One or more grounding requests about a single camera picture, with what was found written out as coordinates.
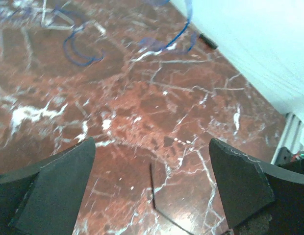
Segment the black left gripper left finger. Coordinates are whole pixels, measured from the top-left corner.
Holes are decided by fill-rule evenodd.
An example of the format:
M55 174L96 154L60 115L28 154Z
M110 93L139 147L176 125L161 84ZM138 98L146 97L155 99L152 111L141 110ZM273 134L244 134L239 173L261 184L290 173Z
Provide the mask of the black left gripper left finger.
M0 235L71 235L95 154L88 138L0 175Z

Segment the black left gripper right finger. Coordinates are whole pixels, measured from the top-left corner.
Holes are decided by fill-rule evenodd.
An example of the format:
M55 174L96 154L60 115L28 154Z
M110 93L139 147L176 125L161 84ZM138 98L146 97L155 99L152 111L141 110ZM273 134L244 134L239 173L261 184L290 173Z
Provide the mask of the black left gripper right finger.
M304 158L274 165L211 139L228 227L236 235L304 235Z

